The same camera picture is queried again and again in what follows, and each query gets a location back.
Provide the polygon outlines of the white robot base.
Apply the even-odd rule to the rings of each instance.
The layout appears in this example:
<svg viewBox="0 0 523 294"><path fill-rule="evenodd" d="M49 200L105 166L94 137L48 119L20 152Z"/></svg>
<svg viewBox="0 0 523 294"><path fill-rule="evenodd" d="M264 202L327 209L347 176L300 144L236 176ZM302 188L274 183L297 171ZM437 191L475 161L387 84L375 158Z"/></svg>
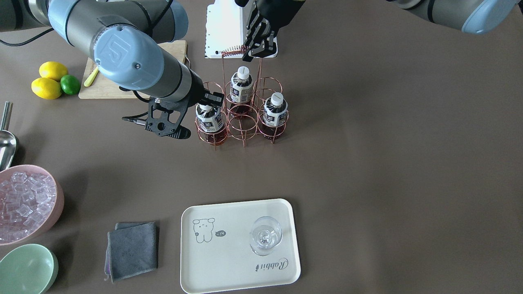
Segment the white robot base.
<svg viewBox="0 0 523 294"><path fill-rule="evenodd" d="M239 58L247 35L254 0L249 0L245 7L234 0L215 0L207 7L205 58Z"/></svg>

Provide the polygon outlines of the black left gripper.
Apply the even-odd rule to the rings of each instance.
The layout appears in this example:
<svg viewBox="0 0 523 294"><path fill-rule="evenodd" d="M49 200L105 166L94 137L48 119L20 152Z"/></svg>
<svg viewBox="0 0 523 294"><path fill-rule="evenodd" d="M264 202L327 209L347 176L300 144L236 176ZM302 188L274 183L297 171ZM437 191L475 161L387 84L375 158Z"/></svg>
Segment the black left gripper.
<svg viewBox="0 0 523 294"><path fill-rule="evenodd" d="M274 34L278 35L280 28L290 24L304 0L254 0L248 4L250 16L248 20L244 48L248 56L265 58L275 54ZM271 31L266 34L266 21Z"/></svg>

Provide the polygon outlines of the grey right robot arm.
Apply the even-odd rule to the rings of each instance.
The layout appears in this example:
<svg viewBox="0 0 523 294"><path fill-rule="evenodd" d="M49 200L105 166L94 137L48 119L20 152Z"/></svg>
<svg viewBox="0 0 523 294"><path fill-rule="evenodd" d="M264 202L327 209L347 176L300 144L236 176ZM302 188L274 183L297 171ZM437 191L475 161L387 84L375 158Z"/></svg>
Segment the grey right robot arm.
<svg viewBox="0 0 523 294"><path fill-rule="evenodd" d="M52 28L112 82L148 95L150 110L185 112L224 102L159 46L187 33L188 15L175 0L2 0L2 32L39 27Z"/></svg>

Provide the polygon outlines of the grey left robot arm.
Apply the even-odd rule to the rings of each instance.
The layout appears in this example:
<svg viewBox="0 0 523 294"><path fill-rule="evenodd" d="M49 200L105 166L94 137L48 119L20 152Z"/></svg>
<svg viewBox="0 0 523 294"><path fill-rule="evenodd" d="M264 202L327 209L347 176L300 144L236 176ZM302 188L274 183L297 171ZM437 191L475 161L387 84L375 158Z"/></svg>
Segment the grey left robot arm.
<svg viewBox="0 0 523 294"><path fill-rule="evenodd" d="M252 0L243 42L242 60L265 58L276 53L275 38L290 24L304 0ZM521 0L396 0L394 4L428 22L482 35L496 28Z"/></svg>

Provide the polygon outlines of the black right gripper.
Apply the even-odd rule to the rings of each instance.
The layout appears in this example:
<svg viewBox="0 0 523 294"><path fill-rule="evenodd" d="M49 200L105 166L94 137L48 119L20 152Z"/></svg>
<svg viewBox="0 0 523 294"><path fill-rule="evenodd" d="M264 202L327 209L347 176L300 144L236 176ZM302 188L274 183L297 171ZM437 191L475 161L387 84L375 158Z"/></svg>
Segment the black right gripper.
<svg viewBox="0 0 523 294"><path fill-rule="evenodd" d="M221 92L209 92L203 86L201 78L195 72L191 72L191 87L188 97L188 107L195 106L196 104L203 104L211 107L223 107L225 96Z"/></svg>

